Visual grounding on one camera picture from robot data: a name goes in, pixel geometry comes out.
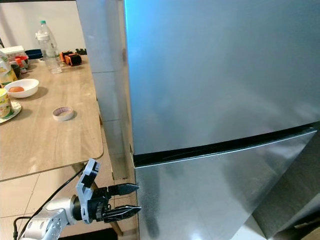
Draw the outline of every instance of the white bowl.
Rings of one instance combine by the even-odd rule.
[[[9,92],[9,89],[12,87],[23,87],[24,91]],[[13,81],[7,84],[6,86],[4,86],[4,88],[8,91],[9,96],[17,99],[22,99],[22,98],[27,98],[32,96],[38,91],[38,87],[39,87],[39,81],[33,78],[26,78],[18,81]]]

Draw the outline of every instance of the cable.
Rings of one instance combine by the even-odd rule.
[[[2,42],[1,38],[0,38],[0,45],[1,45],[3,48],[5,48],[5,45],[4,45],[4,43]]]
[[[17,220],[20,220],[20,219],[31,219],[31,216],[20,216],[13,221],[13,239],[14,240],[16,240],[18,237]]]
[[[26,224],[24,225],[23,229],[21,230],[20,235],[19,235],[19,237],[18,237],[18,240],[21,238],[22,234],[25,232],[25,230],[26,230],[26,228],[27,228],[28,223],[30,222],[30,220],[31,220],[35,215],[37,215],[38,213],[40,213],[40,211],[42,210],[42,208],[43,208],[48,202],[50,202],[51,199],[52,199],[61,189],[63,189],[63,188],[64,188],[66,185],[68,185],[68,183],[70,183],[76,176],[78,176],[78,175],[86,168],[86,166],[87,166],[87,164],[84,165],[83,168],[82,168],[80,171],[78,171],[75,175],[73,175],[68,181],[66,181],[64,184],[62,184],[57,190],[55,190],[54,193],[52,193],[51,196],[44,202],[44,204],[42,204],[42,206],[39,207],[39,209],[38,209],[37,211],[35,211],[35,213],[34,213],[31,217],[28,217],[28,218],[30,218],[30,219],[26,222]]]

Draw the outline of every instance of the white wall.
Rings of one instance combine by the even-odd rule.
[[[35,33],[46,20],[60,51],[85,48],[76,1],[0,3],[0,38],[5,47],[38,49]]]

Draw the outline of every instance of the floor tile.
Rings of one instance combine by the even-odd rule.
[[[13,239],[14,232],[14,220],[18,217],[22,217],[23,215],[17,216],[7,216],[0,218],[0,239],[1,240],[11,240]],[[17,221],[17,228],[19,229],[22,220]]]
[[[34,213],[57,188],[74,174],[75,172],[71,166],[40,173],[25,213]],[[70,197],[76,194],[77,181],[76,177],[58,192],[56,197]]]
[[[0,182],[0,218],[23,215],[39,174]]]

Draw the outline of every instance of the freezer door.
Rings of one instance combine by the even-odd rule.
[[[320,120],[319,0],[125,0],[134,154]]]
[[[231,239],[314,133],[136,168],[140,239]]]

